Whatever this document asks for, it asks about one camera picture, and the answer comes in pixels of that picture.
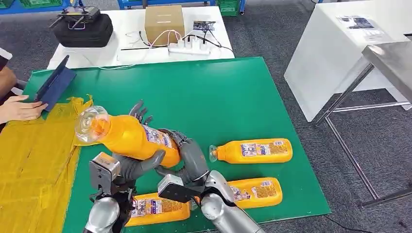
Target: green mat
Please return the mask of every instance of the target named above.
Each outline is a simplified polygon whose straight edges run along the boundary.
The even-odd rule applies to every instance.
[[[275,177],[283,201],[272,207],[248,209],[257,222],[323,215],[330,208],[320,189],[308,158],[300,144],[263,58],[237,58],[209,61],[138,65],[125,70],[75,69],[76,78],[61,97],[93,96],[96,105],[110,114],[127,114],[143,99],[154,128],[179,130],[194,138],[205,155],[210,144],[232,140],[277,138],[290,140],[293,158],[283,164],[235,165],[217,161],[211,169],[228,181]],[[33,97],[51,71],[34,72],[25,94]],[[63,232],[81,232],[92,206],[88,162],[103,145],[82,148]],[[139,194],[156,192],[161,180],[150,171],[137,181]],[[195,232],[214,229],[199,209],[189,219],[178,222],[129,227],[126,232]]]

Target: black case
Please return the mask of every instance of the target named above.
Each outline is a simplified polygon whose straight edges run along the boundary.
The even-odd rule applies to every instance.
[[[112,20],[106,14],[100,14],[92,23],[79,23],[76,29],[69,29],[73,24],[62,20],[53,30],[64,47],[101,48],[107,45],[113,32]]]

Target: green crate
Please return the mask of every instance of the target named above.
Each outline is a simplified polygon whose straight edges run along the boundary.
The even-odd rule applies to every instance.
[[[239,14],[240,0],[217,0],[216,5],[222,16],[237,16]]]
[[[24,8],[40,8],[48,6],[61,6],[62,0],[20,0]]]
[[[0,8],[9,8],[14,0],[0,0]]]

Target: person's arm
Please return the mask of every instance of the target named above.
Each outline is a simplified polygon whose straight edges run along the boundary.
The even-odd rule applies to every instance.
[[[6,96],[17,82],[13,71],[6,66],[11,58],[11,53],[0,48],[0,99]]]
[[[12,55],[0,48],[0,100],[11,91],[17,79],[13,71],[6,67]],[[10,120],[33,120],[40,116],[47,104],[42,102],[22,103],[29,96],[12,96],[0,105],[0,124]]]
[[[8,67],[4,67],[3,70],[0,71],[0,99],[4,98],[16,83],[17,79],[13,71]]]

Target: blue tablet case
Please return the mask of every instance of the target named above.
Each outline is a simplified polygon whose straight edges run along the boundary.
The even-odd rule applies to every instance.
[[[37,91],[34,96],[34,101],[41,101],[47,103],[48,106],[45,111],[50,112],[54,105],[59,100],[60,96],[67,89],[70,82],[76,76],[73,70],[66,67],[66,63],[69,60],[67,55],[63,61],[57,66],[50,77],[44,82],[44,84]]]

